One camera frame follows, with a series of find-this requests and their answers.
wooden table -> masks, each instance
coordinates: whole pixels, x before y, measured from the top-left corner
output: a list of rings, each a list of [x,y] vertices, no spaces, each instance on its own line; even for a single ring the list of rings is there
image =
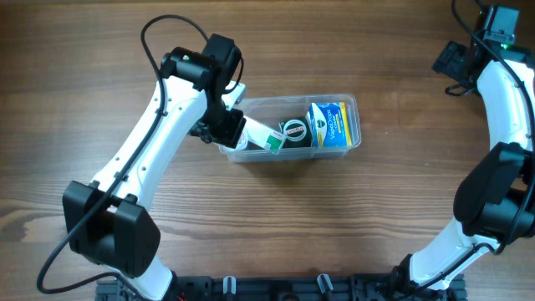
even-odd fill
[[[4,2],[0,300],[93,298],[94,285],[43,296],[35,278],[65,235],[64,188],[110,160],[154,91],[139,33],[160,14],[235,39],[249,97],[353,94],[363,136],[343,160],[246,165],[187,138],[151,210],[158,254],[179,275],[387,273],[448,223],[456,188],[488,152],[481,99],[446,96],[452,80],[431,70],[448,41],[469,40],[447,0]],[[517,42],[535,48],[535,3],[506,3],[522,9]],[[476,6],[460,10],[473,23]],[[151,28],[148,43],[156,61],[203,47],[175,21]],[[532,298],[534,248],[520,240],[474,263],[470,300]],[[67,250],[46,284],[102,270]]]

blue and yellow box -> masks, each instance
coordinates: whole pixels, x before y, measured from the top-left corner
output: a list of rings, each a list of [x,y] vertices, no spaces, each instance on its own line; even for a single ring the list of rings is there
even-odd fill
[[[352,145],[345,103],[312,103],[308,108],[307,121],[312,130],[313,146]]]

clear plastic bin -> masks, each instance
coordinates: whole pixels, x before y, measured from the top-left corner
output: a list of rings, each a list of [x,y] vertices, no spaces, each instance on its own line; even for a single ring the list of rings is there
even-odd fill
[[[360,145],[360,122],[357,101],[350,94],[325,94],[307,96],[284,96],[274,98],[244,99],[236,109],[265,125],[279,130],[278,123],[295,117],[303,117],[312,103],[344,102],[348,112],[348,123],[352,145],[344,147],[301,147],[281,149],[277,154],[269,150],[232,150],[219,146],[229,161],[289,161],[345,156],[348,151]]]

plastic container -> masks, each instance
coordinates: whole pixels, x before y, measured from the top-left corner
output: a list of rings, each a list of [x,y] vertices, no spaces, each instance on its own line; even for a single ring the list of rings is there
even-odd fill
[[[360,145],[360,122],[357,101],[350,94],[325,94],[307,96],[284,96],[274,98],[244,99],[234,108],[247,116],[280,130],[278,123],[295,117],[305,116],[312,103],[344,102],[348,112],[348,123],[352,145],[344,147],[300,147],[281,149],[277,154],[269,150],[233,150],[219,146],[229,161],[289,161],[345,156],[348,151]]]

table top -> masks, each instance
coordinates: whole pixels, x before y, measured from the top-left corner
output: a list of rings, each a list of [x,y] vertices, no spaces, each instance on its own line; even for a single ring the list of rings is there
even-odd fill
[[[158,255],[179,275],[388,273],[448,223],[456,188],[488,152],[482,100],[445,95],[452,80],[431,70],[448,41],[469,41],[449,1],[39,3],[0,7],[0,300],[93,298],[94,285],[43,296],[35,278],[66,233],[65,187],[89,182],[150,100],[139,36],[160,14],[233,38],[248,97],[353,94],[362,126],[360,147],[317,161],[233,164],[186,138],[150,212]],[[505,3],[521,8],[517,43],[535,48],[535,3]],[[472,24],[473,2],[459,9]],[[203,47],[175,20],[147,41],[156,61]],[[519,240],[470,266],[470,300],[532,298],[534,248]],[[102,271],[65,250],[46,285]]]

